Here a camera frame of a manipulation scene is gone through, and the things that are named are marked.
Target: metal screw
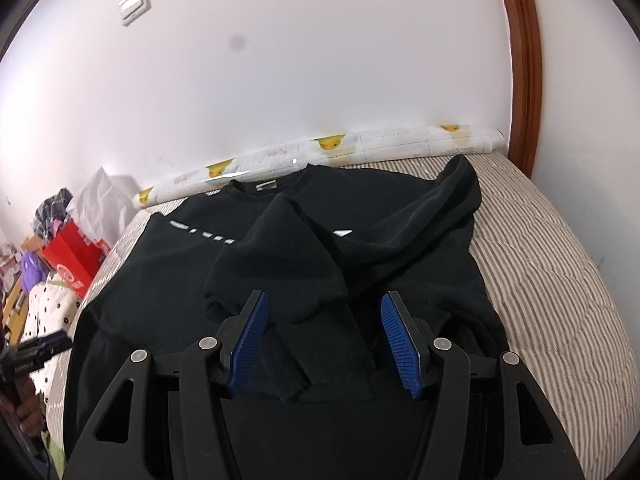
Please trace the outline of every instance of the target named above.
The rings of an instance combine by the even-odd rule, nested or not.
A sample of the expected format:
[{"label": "metal screw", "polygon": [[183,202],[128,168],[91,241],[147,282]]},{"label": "metal screw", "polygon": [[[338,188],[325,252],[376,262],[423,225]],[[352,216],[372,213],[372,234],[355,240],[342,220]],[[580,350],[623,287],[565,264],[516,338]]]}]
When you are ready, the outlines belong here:
[{"label": "metal screw", "polygon": [[514,354],[513,352],[505,352],[502,356],[502,360],[508,365],[516,365],[520,362],[518,354]]},{"label": "metal screw", "polygon": [[203,337],[198,344],[203,350],[211,350],[218,344],[218,340],[215,337]]},{"label": "metal screw", "polygon": [[451,350],[451,341],[449,341],[446,337],[437,337],[433,340],[433,345],[438,350]]},{"label": "metal screw", "polygon": [[131,360],[135,363],[142,362],[146,359],[147,353],[146,350],[136,350],[131,354]]}]

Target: white wall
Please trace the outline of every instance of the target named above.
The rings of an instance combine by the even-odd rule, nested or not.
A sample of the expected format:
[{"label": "white wall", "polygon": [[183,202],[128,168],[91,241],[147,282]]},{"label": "white wall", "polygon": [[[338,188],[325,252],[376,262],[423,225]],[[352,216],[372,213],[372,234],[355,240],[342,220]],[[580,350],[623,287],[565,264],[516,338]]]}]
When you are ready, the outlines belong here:
[{"label": "white wall", "polygon": [[574,229],[640,356],[640,42],[611,0],[536,0],[545,64],[533,181]]},{"label": "white wall", "polygon": [[16,241],[100,165],[146,187],[329,132],[509,131],[502,0],[151,0],[129,27],[119,1],[41,0],[0,62],[0,217]]}]

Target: red box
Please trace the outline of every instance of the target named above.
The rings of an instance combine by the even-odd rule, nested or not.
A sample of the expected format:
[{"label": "red box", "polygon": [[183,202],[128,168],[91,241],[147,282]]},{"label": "red box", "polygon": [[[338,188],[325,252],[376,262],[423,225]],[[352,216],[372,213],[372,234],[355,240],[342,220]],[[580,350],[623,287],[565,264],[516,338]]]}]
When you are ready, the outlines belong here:
[{"label": "red box", "polygon": [[102,251],[82,234],[73,220],[58,231],[42,254],[81,298],[104,260]]}]

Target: light switch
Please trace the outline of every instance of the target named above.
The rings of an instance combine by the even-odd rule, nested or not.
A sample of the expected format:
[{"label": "light switch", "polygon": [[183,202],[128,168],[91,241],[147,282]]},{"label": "light switch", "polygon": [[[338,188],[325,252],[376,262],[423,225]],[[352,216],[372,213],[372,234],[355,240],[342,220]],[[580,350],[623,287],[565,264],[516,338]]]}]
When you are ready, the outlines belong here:
[{"label": "light switch", "polygon": [[129,23],[138,19],[151,8],[150,0],[121,0],[118,4],[120,7],[120,18],[122,24],[127,27]]}]

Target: bed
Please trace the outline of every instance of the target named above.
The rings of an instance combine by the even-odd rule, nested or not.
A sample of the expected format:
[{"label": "bed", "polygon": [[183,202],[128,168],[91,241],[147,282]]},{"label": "bed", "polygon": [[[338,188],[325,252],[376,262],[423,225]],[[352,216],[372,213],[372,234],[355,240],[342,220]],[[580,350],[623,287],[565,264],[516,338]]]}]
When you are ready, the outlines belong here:
[{"label": "bed", "polygon": [[[509,345],[526,362],[562,422],[589,480],[606,478],[640,429],[638,368],[620,316],[575,235],[536,187],[499,152],[469,155],[482,205],[470,251],[484,277]],[[448,156],[353,166],[435,178]],[[140,211],[107,257],[83,309],[116,273],[150,215]],[[76,316],[70,334],[76,329]],[[62,445],[68,355],[47,405],[49,430]]]}]

